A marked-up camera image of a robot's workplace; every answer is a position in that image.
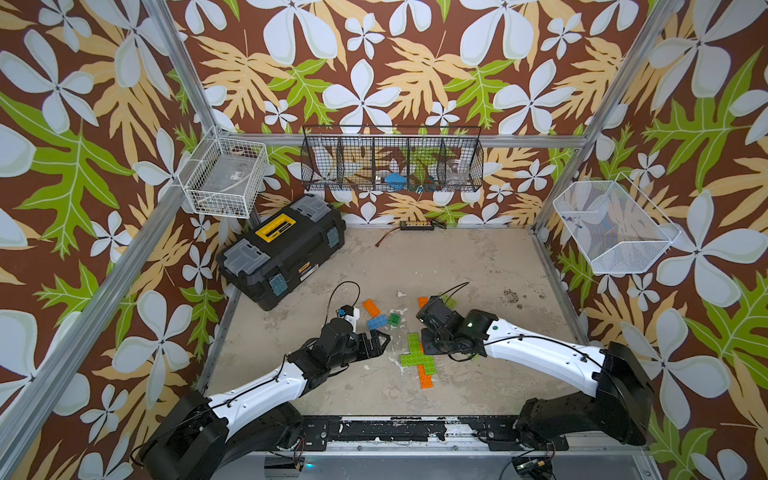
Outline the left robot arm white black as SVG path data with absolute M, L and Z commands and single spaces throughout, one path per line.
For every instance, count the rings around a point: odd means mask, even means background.
M 227 393 L 184 396 L 135 448 L 132 461 L 153 479 L 210 479 L 250 452 L 288 448 L 303 423 L 291 402 L 322 385 L 335 368 L 383 355 L 390 341 L 387 333 L 356 333 L 349 321 L 334 318 L 276 370 Z

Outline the orange lego brick long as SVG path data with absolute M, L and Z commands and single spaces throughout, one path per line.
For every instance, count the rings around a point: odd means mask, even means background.
M 424 365 L 418 365 L 417 366 L 418 371 L 418 377 L 420 382 L 420 387 L 422 389 L 430 389 L 433 387 L 433 380 L 430 375 L 427 374 L 425 366 Z

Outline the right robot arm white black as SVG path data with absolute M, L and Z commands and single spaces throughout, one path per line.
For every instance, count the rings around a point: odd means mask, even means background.
M 648 440 L 654 392 L 625 345 L 565 342 L 473 309 L 462 316 L 434 298 L 417 314 L 427 355 L 478 355 L 511 361 L 554 377 L 574 392 L 531 398 L 514 423 L 520 441 L 534 446 L 580 432 L 601 432 L 624 445 Z

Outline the lime lego brick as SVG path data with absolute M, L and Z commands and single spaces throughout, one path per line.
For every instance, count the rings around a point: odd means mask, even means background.
M 404 354 L 400 356 L 400 364 L 403 367 L 411 367 L 411 366 L 418 366 L 418 365 L 424 365 L 427 366 L 433 366 L 434 360 L 431 356 L 424 355 L 422 353 L 410 353 L 410 354 Z
M 402 356 L 401 365 L 416 367 L 422 366 L 426 375 L 435 375 L 437 370 L 434 358 L 424 353 L 419 335 L 417 333 L 409 333 L 407 335 L 407 340 L 409 353 Z

